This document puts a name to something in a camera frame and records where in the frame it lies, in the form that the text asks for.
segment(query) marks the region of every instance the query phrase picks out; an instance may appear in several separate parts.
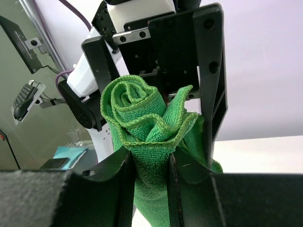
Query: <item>wall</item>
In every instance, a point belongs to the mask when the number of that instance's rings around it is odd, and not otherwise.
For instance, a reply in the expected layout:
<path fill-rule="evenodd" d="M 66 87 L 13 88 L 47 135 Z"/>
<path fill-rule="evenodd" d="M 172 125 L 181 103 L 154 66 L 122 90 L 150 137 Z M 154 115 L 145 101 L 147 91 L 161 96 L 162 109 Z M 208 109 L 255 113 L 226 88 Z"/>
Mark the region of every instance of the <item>wall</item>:
<path fill-rule="evenodd" d="M 86 27 L 58 1 L 36 1 L 55 45 L 71 67 L 81 55 Z M 100 3 L 69 1 L 89 21 Z M 202 4 L 212 2 L 202 0 Z M 218 140 L 302 135 L 303 2 L 218 2 L 224 10 L 229 104 Z"/>
<path fill-rule="evenodd" d="M 25 37 L 37 37 L 31 21 L 18 1 L 2 0 L 0 15 L 18 24 Z M 43 65 L 54 67 L 47 54 L 37 52 Z M 69 142 L 67 132 L 78 127 L 67 105 L 41 109 L 34 106 L 26 119 L 14 125 L 10 108 L 25 83 L 34 79 L 45 84 L 45 93 L 58 97 L 54 86 L 55 74 L 40 69 L 31 74 L 2 28 L 0 27 L 0 128 L 8 135 L 21 168 L 39 168 L 52 158 L 59 145 Z M 0 140 L 0 169 L 17 168 L 6 142 Z"/>

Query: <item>folded green towel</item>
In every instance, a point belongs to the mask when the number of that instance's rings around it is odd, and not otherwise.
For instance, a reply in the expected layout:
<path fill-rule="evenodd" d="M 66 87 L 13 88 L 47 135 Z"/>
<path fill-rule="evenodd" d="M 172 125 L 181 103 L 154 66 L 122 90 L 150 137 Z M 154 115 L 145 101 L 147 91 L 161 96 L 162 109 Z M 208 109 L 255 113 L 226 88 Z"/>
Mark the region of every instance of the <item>folded green towel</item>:
<path fill-rule="evenodd" d="M 184 102 L 192 86 L 181 88 L 166 106 L 156 87 L 139 76 L 112 81 L 101 96 L 114 150 L 125 146 L 135 161 L 134 204 L 153 227 L 169 227 L 166 170 L 176 146 L 206 165 L 202 149 L 203 117 L 187 113 Z M 213 162 L 212 170 L 222 172 Z"/>

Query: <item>robotic hand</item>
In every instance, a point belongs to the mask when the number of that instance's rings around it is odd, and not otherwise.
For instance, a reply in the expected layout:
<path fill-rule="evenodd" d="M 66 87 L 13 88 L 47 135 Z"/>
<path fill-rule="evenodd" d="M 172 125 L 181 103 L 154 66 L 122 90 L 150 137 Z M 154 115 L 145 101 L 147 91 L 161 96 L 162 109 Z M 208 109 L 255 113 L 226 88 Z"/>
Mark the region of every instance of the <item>robotic hand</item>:
<path fill-rule="evenodd" d="M 74 116 L 90 133 L 99 162 L 113 153 L 110 130 L 100 114 L 100 94 L 110 81 L 126 74 L 142 76 L 149 85 L 158 88 L 167 102 L 179 88 L 194 86 L 188 99 L 201 97 L 205 156 L 210 160 L 227 109 L 223 17 L 219 5 L 200 10 L 200 2 L 101 2 L 90 35 L 82 44 L 84 53 L 80 61 L 67 81 L 59 84 Z M 123 67 L 125 70 L 119 73 L 117 68 Z M 199 73 L 203 74 L 201 87 Z"/>

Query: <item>gray wall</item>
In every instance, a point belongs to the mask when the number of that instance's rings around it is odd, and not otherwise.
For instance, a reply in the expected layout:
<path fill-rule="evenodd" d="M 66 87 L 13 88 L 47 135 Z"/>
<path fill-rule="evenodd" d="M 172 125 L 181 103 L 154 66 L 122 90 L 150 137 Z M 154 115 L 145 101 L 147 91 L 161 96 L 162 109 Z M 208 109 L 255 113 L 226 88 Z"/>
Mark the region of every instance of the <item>gray wall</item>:
<path fill-rule="evenodd" d="M 0 1 L 0 15 L 18 24 L 26 38 L 37 37 L 36 30 L 20 3 L 14 0 Z M 51 58 L 36 51 L 43 65 L 55 68 Z M 7 135 L 23 169 L 37 169 L 52 158 L 58 146 L 69 142 L 67 132 L 79 128 L 68 106 L 61 104 L 46 109 L 34 106 L 26 119 L 15 126 L 11 106 L 20 89 L 34 79 L 45 84 L 45 93 L 58 97 L 55 74 L 48 68 L 31 74 L 14 46 L 0 27 L 0 129 Z M 89 139 L 83 128 L 82 139 Z M 6 142 L 0 140 L 0 169 L 16 169 L 17 166 Z"/>

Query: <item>computer monitor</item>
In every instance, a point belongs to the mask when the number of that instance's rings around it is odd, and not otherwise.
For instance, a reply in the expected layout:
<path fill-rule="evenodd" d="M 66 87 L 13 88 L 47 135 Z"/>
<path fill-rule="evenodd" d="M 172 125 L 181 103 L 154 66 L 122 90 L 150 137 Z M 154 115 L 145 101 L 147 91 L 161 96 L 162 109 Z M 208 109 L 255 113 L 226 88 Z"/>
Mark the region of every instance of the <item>computer monitor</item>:
<path fill-rule="evenodd" d="M 35 52 L 27 48 L 25 44 L 27 39 L 21 31 L 19 25 L 2 16 L 0 16 L 0 25 L 6 35 L 9 37 L 10 41 L 13 43 L 29 71 L 34 74 L 40 68 L 42 68 L 42 64 Z"/>

